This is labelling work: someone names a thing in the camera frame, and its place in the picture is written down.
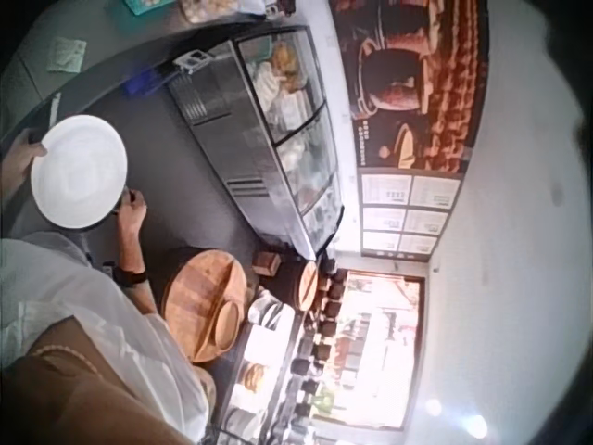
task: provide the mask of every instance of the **hand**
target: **hand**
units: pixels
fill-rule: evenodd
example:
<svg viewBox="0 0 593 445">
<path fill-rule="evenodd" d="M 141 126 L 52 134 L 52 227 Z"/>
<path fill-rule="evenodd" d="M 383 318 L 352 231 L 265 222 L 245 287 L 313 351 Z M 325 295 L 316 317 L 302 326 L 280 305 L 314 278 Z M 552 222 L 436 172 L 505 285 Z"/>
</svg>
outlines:
<svg viewBox="0 0 593 445">
<path fill-rule="evenodd" d="M 128 189 L 123 192 L 120 211 L 118 213 L 118 227 L 121 237 L 128 238 L 130 236 L 137 237 L 140 235 L 146 210 L 145 197 L 142 193 Z"/>
<path fill-rule="evenodd" d="M 47 154 L 41 143 L 29 144 L 30 132 L 26 129 L 17 136 L 2 162 L 3 197 L 12 195 L 25 182 L 34 158 Z"/>
</svg>

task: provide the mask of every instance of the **poster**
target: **poster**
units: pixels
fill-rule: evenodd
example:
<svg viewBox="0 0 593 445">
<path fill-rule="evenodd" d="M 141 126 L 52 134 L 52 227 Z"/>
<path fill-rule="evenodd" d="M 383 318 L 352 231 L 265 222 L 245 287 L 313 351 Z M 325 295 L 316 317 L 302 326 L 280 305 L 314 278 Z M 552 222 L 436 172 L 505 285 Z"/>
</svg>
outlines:
<svg viewBox="0 0 593 445">
<path fill-rule="evenodd" d="M 416 176 L 411 191 L 411 206 L 451 209 L 460 188 L 459 179 Z"/>
<path fill-rule="evenodd" d="M 411 176 L 363 174 L 362 203 L 406 205 L 410 199 Z"/>
<path fill-rule="evenodd" d="M 434 236 L 403 235 L 399 242 L 399 251 L 430 255 L 433 253 L 437 239 Z"/>
<path fill-rule="evenodd" d="M 441 235 L 448 213 L 442 211 L 408 210 L 404 232 Z"/>
<path fill-rule="evenodd" d="M 486 0 L 330 6 L 359 167 L 464 173 L 486 95 Z"/>
<path fill-rule="evenodd" d="M 400 237 L 400 234 L 390 234 L 386 232 L 363 232 L 362 248 L 396 252 Z"/>
<path fill-rule="evenodd" d="M 362 210 L 362 228 L 364 230 L 401 232 L 405 219 L 405 209 L 365 208 Z"/>
</svg>

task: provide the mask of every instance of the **black watch strap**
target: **black watch strap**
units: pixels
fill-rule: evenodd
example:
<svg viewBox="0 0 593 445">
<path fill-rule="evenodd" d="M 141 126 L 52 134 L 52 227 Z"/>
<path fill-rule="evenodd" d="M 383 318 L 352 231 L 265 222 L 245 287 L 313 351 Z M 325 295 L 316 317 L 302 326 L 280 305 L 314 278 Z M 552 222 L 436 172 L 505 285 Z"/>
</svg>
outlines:
<svg viewBox="0 0 593 445">
<path fill-rule="evenodd" d="M 128 272 L 118 266 L 113 270 L 113 280 L 121 287 L 134 287 L 146 281 L 146 271 L 142 273 Z"/>
</svg>

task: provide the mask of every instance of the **blue object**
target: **blue object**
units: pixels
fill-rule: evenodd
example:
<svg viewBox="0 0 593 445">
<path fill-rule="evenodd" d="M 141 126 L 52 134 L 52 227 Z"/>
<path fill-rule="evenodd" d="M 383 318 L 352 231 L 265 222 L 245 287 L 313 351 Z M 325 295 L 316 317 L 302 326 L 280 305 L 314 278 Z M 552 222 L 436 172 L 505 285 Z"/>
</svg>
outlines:
<svg viewBox="0 0 593 445">
<path fill-rule="evenodd" d="M 139 16 L 141 14 L 144 14 L 147 11 L 150 11 L 151 9 L 155 9 L 157 7 L 161 7 L 161 6 L 165 6 L 168 5 L 170 3 L 173 3 L 175 0 L 153 0 L 154 1 L 154 5 L 147 5 L 143 0 L 124 0 L 126 2 L 126 5 L 128 5 L 128 7 L 132 10 L 132 12 L 136 15 Z"/>
<path fill-rule="evenodd" d="M 122 88 L 129 97 L 152 95 L 161 86 L 170 82 L 180 74 L 179 71 L 174 71 L 171 74 L 162 77 L 158 74 L 157 70 L 150 69 L 132 77 L 129 81 L 123 84 Z"/>
</svg>

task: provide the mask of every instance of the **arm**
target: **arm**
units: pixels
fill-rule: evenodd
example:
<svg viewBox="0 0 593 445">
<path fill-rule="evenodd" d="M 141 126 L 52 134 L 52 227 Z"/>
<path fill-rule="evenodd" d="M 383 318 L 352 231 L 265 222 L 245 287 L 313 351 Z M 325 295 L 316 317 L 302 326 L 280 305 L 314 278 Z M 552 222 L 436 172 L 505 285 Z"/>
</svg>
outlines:
<svg viewBox="0 0 593 445">
<path fill-rule="evenodd" d="M 17 136 L 6 154 L 6 158 L 2 161 L 0 172 L 2 209 L 25 182 L 33 159 L 45 156 L 47 153 L 41 144 L 29 144 L 29 133 L 30 130 L 27 129 Z"/>
<path fill-rule="evenodd" d="M 120 268 L 128 273 L 140 274 L 146 270 L 140 247 L 140 229 L 146 216 L 146 203 L 142 193 L 126 190 L 121 197 L 118 215 L 120 241 Z M 142 314 L 158 313 L 148 280 L 124 289 L 125 294 Z"/>
</svg>

